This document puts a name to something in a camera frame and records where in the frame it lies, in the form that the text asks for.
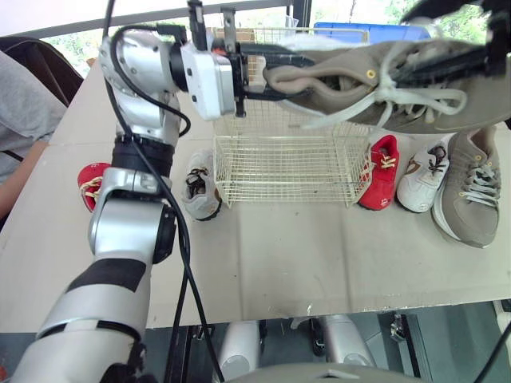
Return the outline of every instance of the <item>robotic arm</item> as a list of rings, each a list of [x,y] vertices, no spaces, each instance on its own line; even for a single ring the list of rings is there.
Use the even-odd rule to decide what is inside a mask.
[[[189,5],[193,42],[186,41],[185,30],[179,26],[156,28],[160,34],[172,35],[174,42],[164,42],[152,32],[140,30],[144,28],[133,27],[121,28],[112,39],[103,41],[101,68],[131,133],[117,130],[112,167],[103,177],[89,226],[93,263],[58,299],[36,342],[25,352],[13,383],[133,379],[144,359],[141,340],[149,310],[151,268],[169,256],[180,214],[162,202],[159,180],[161,177],[170,187],[168,176],[180,122],[187,118],[179,113],[176,93],[188,92],[205,120],[228,113],[244,116],[245,98],[276,101],[296,96],[268,87],[251,88],[249,55],[265,56],[269,68],[314,64],[277,45],[236,42],[233,10],[224,11],[224,40],[212,43],[222,54],[213,53],[201,4]],[[149,171],[132,141],[143,149],[159,177]],[[408,381],[393,373],[360,372],[354,366],[342,365],[302,365],[292,375],[279,367],[273,377],[266,372],[247,381],[268,381],[271,377],[286,380],[289,376],[296,381],[299,376],[309,377],[305,369],[314,371],[317,379],[337,377],[342,381],[358,376],[361,382]]]

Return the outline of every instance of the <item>gray shirt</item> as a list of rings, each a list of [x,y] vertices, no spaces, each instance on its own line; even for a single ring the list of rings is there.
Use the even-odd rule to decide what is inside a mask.
[[[36,140],[49,140],[65,106],[23,65],[0,52],[0,151],[24,157]],[[19,161],[0,153],[0,184]]]

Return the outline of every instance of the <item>person's arm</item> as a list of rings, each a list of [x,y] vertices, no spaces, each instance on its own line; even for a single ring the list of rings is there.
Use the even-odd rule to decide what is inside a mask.
[[[46,146],[48,146],[47,142],[36,141],[14,173],[0,185],[0,218],[9,214],[13,208],[16,199],[18,199],[19,194],[22,192],[30,173]]]

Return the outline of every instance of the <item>person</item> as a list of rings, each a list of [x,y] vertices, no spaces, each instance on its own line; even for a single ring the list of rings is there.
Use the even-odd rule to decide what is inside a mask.
[[[0,52],[0,228],[65,111],[27,68]]]

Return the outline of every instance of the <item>blue crate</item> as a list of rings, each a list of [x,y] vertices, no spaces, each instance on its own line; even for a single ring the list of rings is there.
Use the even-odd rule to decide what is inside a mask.
[[[315,28],[332,28],[334,30],[317,30],[317,34],[344,42],[363,42],[363,35],[353,30],[369,32],[369,43],[376,44],[382,41],[396,40],[424,40],[430,38],[426,28],[422,26],[386,26],[380,24],[358,24],[347,22],[316,22]]]

